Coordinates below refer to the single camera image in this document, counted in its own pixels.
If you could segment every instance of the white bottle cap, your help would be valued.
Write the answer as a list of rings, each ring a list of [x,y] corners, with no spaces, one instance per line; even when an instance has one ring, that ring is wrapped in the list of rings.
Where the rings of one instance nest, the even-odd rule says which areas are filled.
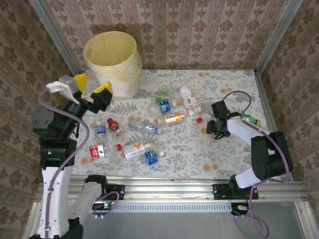
[[[163,157],[164,154],[165,154],[165,153],[164,153],[163,151],[159,150],[159,156],[160,156],[160,157]]]

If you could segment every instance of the cable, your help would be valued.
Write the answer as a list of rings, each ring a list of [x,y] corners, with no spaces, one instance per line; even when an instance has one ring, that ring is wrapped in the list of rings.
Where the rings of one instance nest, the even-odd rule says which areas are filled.
[[[275,146],[276,150],[278,151],[278,153],[280,154],[280,156],[281,156],[281,158],[282,158],[282,160],[283,160],[283,163],[284,163],[284,166],[285,166],[285,170],[286,170],[286,178],[285,178],[285,180],[267,179],[267,180],[264,180],[264,181],[261,181],[261,182],[259,182],[259,183],[254,184],[254,185],[251,187],[251,190],[250,190],[250,198],[249,198],[249,203],[248,203],[249,208],[250,208],[250,214],[247,214],[247,215],[250,215],[251,220],[252,220],[252,222],[253,222],[253,225],[254,225],[256,231],[258,232],[258,234],[261,235],[261,236],[264,237],[264,238],[268,238],[268,237],[269,237],[269,228],[268,228],[266,222],[265,222],[263,219],[261,219],[259,216],[253,214],[252,199],[253,199],[254,188],[255,188],[256,186],[258,186],[258,185],[261,185],[261,184],[263,184],[263,183],[265,183],[265,182],[269,182],[269,181],[271,181],[271,182],[278,182],[278,183],[287,183],[287,182],[289,182],[289,179],[290,179],[289,166],[288,166],[288,162],[287,162],[287,160],[286,160],[286,157],[285,157],[284,153],[282,152],[282,150],[279,148],[278,144],[277,144],[269,135],[267,135],[264,131],[262,131],[260,128],[254,126],[254,125],[252,125],[252,124],[250,124],[250,123],[248,123],[247,121],[245,121],[245,120],[243,119],[243,116],[244,116],[245,111],[250,107],[251,102],[252,102],[251,96],[250,96],[247,92],[245,92],[245,91],[232,91],[232,92],[228,93],[227,95],[225,95],[225,97],[222,99],[222,101],[225,100],[230,94],[233,94],[233,93],[236,93],[236,92],[243,93],[243,94],[247,95],[248,98],[249,98],[249,104],[248,104],[248,106],[247,106],[247,107],[243,110],[243,112],[241,113],[241,116],[240,116],[241,121],[242,121],[245,125],[249,126],[250,128],[252,128],[252,129],[254,129],[254,130],[260,132],[262,135],[264,135],[264,136]],[[257,228],[257,226],[256,226],[256,224],[255,224],[254,218],[259,219],[260,221],[263,222],[263,224],[265,225],[265,227],[266,227],[266,229],[267,229],[266,235],[263,235],[263,234],[261,233],[261,231],[258,230],[258,228]]]
[[[111,213],[111,211],[115,208],[115,206],[116,206],[117,203],[119,202],[120,194],[119,194],[118,192],[116,192],[116,191],[113,191],[113,192],[109,192],[108,194],[105,194],[105,195],[99,197],[99,198],[96,200],[96,201],[101,201],[101,200],[105,199],[106,197],[110,196],[111,194],[113,194],[113,195],[116,194],[116,195],[117,195],[116,201],[115,201],[115,203],[111,206],[111,209],[110,209],[106,214],[102,215],[102,216],[103,216],[102,218],[107,217],[107,216]],[[93,215],[94,215],[94,216],[97,216],[97,215],[95,214],[96,210],[97,210],[97,209],[95,208],[94,211],[93,211]]]
[[[46,199],[46,206],[45,206],[45,234],[44,234],[44,238],[45,239],[48,239],[49,237],[49,214],[50,214],[50,202],[51,202],[51,193],[53,191],[53,184],[54,184],[54,181],[56,179],[56,177],[58,176],[59,172],[62,171],[62,169],[66,166],[66,164],[76,155],[76,153],[86,144],[86,142],[88,141],[89,139],[89,136],[90,136],[90,130],[89,130],[89,127],[86,125],[86,123],[84,123],[83,120],[81,120],[80,118],[68,113],[68,112],[64,112],[62,110],[59,110],[55,107],[52,107],[51,105],[47,104],[46,102],[44,102],[42,100],[42,98],[49,92],[49,89],[46,89],[38,98],[38,101],[39,103],[48,108],[49,110],[52,110],[54,112],[57,112],[61,115],[64,115],[64,116],[67,116],[75,121],[78,121],[80,124],[82,124],[86,130],[86,136],[85,136],[85,139],[83,140],[83,142],[80,144],[80,146],[73,152],[71,153],[71,155],[61,164],[61,166],[58,168],[58,170],[55,172],[55,174],[53,175],[52,179],[51,179],[51,182],[50,182],[50,185],[49,185],[49,188],[48,188],[48,195],[47,195],[47,199]]]

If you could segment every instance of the blue bottle label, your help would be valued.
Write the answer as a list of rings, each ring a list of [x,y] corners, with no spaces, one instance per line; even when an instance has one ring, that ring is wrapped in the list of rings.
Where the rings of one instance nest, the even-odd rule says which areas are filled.
[[[98,133],[106,133],[106,129],[105,129],[105,126],[96,126],[94,128],[94,131],[95,131],[95,134],[98,134]]]
[[[160,105],[160,111],[162,113],[166,113],[170,111],[170,105],[168,101],[162,101],[159,103],[159,105]]]
[[[148,152],[144,153],[144,155],[145,155],[149,165],[152,165],[158,161],[158,158],[157,158],[154,150],[148,151]]]

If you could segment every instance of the white bottle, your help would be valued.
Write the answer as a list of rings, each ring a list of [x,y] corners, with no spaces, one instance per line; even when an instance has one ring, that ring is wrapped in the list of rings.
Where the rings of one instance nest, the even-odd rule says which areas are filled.
[[[194,118],[198,118],[201,114],[201,107],[198,100],[195,97],[195,93],[192,92],[190,87],[187,86],[181,87],[179,93],[183,99],[183,103],[189,115]]]
[[[158,104],[150,104],[148,107],[150,116],[159,116],[161,114],[170,112],[176,106],[176,101],[162,101]]]
[[[185,118],[186,114],[184,111],[176,112],[169,115],[162,115],[158,117],[156,120],[158,122],[159,127],[165,127],[170,124],[180,123]]]
[[[102,118],[98,118],[94,121],[95,127],[94,127],[94,133],[95,133],[95,140],[98,143],[104,143],[106,140],[106,128],[105,128],[105,120]]]
[[[158,138],[154,137],[153,139],[146,141],[139,141],[130,145],[125,145],[122,147],[123,153],[126,159],[132,159],[136,156],[142,155],[146,151],[154,149],[160,146],[160,141]]]
[[[156,124],[153,124],[153,123],[130,121],[129,128],[132,128],[142,133],[149,133],[152,135],[161,133],[161,128],[159,128]]]
[[[143,155],[140,155],[139,157],[134,158],[134,166],[137,169],[141,169],[147,165],[152,165],[158,162],[159,158],[162,158],[164,156],[165,156],[165,153],[161,150],[159,151],[150,150],[145,152]]]

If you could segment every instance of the leaf pattern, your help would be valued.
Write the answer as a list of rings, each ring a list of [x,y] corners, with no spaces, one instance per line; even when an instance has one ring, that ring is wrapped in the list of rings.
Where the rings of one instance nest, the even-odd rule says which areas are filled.
[[[87,72],[90,78],[95,77],[92,71]],[[211,104],[220,101],[231,88],[246,91],[253,96],[253,107],[249,109],[251,110],[249,114],[260,119],[262,127],[266,128],[266,120],[260,98],[256,95],[258,90],[254,79],[252,70],[142,70],[141,89],[135,97],[123,102],[112,101],[105,113],[99,112],[95,115],[87,112],[84,121],[90,125],[94,119],[100,117],[117,120],[123,128],[126,128],[125,139],[117,142],[108,131],[107,140],[110,143],[129,145],[150,140],[153,138],[152,135],[127,128],[128,121],[136,119],[153,123],[154,117],[148,115],[147,109],[154,93],[157,91],[175,93],[180,87],[187,85],[193,89],[201,104],[204,122],[198,124],[187,117],[183,123],[163,128],[162,135],[157,136],[161,146],[155,150],[162,150],[165,157],[160,158],[158,163],[140,170],[134,167],[132,160],[126,160],[124,154],[120,152],[114,152],[108,158],[82,164],[83,157],[90,157],[88,147],[96,144],[93,129],[91,129],[87,147],[81,149],[76,155],[74,172],[119,176],[228,179],[231,175],[244,171],[251,164],[250,147],[234,135],[215,141],[211,135],[206,134],[206,124],[211,119]],[[226,104],[231,112],[242,112],[247,106],[247,99],[240,94],[235,94],[227,98]],[[185,111],[185,108],[181,106],[173,109],[173,112],[176,111]],[[84,129],[80,128],[78,141],[81,142],[83,137]]]

